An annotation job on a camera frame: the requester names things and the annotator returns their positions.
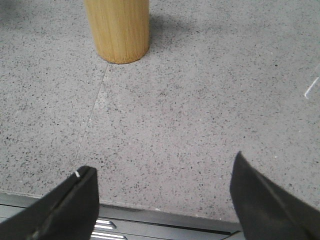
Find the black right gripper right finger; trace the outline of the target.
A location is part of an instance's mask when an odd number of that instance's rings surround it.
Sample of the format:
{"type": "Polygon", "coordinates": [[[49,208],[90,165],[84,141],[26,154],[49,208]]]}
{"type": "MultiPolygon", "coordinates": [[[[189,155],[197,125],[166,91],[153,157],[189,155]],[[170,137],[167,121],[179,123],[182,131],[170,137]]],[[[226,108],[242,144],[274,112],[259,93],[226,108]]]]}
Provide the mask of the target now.
{"type": "Polygon", "coordinates": [[[265,177],[236,154],[230,195],[247,240],[318,240],[320,212],[265,177]]]}

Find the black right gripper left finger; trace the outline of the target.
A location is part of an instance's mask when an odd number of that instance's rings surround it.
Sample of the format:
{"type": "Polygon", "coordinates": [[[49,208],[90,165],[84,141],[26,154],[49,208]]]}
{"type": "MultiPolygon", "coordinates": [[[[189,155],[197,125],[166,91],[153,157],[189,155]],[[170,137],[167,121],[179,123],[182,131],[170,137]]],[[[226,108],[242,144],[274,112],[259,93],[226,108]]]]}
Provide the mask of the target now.
{"type": "Polygon", "coordinates": [[[97,169],[82,166],[0,224],[2,240],[88,240],[99,215],[97,169]]]}

